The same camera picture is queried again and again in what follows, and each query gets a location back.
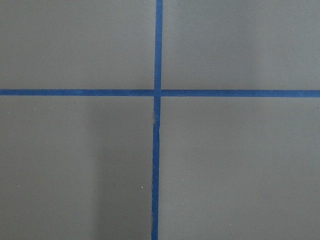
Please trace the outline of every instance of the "gray surface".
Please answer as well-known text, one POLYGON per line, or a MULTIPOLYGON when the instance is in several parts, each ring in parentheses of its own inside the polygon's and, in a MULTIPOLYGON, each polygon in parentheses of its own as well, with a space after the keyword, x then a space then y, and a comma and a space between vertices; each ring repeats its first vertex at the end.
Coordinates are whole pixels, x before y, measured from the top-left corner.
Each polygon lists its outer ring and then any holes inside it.
POLYGON ((0 88, 152 89, 155 1, 1 0, 0 88))
POLYGON ((318 0, 168 0, 164 89, 319 89, 318 0))
POLYGON ((0 102, 0 239, 150 239, 152 98, 0 102))
POLYGON ((163 98, 160 240, 318 240, 320 99, 163 98))

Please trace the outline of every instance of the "blue line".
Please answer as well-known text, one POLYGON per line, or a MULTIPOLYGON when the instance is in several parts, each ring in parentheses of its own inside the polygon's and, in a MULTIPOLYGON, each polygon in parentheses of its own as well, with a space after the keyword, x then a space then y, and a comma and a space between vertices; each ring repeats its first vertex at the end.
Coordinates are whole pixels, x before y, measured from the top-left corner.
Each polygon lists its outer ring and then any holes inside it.
POLYGON ((320 90, 162 90, 163 97, 320 98, 320 90))
POLYGON ((151 240, 158 240, 159 215, 159 157, 160 157, 160 113, 162 70, 162 15, 163 0, 156 0, 155 8, 155 54, 154 54, 154 98, 153 98, 153 149, 152 149, 152 230, 151 240))
POLYGON ((154 96, 138 89, 0 89, 0 96, 154 96))

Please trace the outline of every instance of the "horizontal blue line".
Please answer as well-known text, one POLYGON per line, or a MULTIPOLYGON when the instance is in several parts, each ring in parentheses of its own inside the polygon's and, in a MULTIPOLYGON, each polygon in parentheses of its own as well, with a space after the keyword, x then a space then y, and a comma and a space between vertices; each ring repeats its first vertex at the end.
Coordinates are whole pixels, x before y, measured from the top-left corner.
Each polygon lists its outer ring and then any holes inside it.
POLYGON ((149 89, 0 89, 3 96, 154 96, 149 89))
MULTIPOLYGON (((152 89, 0 89, 0 96, 128 96, 153 97, 152 89)), ((163 89, 162 97, 320 98, 320 90, 163 89)))
POLYGON ((320 98, 320 90, 162 90, 163 97, 320 98))

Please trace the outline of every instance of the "gray panel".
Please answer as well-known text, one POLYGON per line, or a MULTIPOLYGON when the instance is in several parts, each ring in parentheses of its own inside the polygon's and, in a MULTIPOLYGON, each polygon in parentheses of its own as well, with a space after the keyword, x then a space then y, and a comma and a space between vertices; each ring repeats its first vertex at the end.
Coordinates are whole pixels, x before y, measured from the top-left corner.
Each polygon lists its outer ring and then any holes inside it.
POLYGON ((317 0, 164 1, 165 89, 319 89, 317 0))
POLYGON ((318 240, 319 107, 163 98, 159 239, 318 240))
POLYGON ((152 98, 0 100, 0 239, 150 239, 152 98))
POLYGON ((152 89, 155 1, 0 1, 0 88, 152 89))

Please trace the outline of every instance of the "blue tape strip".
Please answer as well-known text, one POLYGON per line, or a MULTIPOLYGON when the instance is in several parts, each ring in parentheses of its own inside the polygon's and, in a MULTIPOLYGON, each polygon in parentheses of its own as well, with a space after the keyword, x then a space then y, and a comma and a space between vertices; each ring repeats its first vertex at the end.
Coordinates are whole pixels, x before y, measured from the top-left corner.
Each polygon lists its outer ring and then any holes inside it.
POLYGON ((135 89, 0 89, 0 96, 154 96, 154 90, 135 89))
POLYGON ((320 90, 162 90, 163 97, 320 98, 320 90))
POLYGON ((162 70, 162 15, 163 0, 156 0, 155 9, 155 55, 154 55, 154 99, 153 99, 153 149, 152 149, 152 230, 151 239, 158 240, 159 214, 159 157, 160 157, 160 113, 162 70))

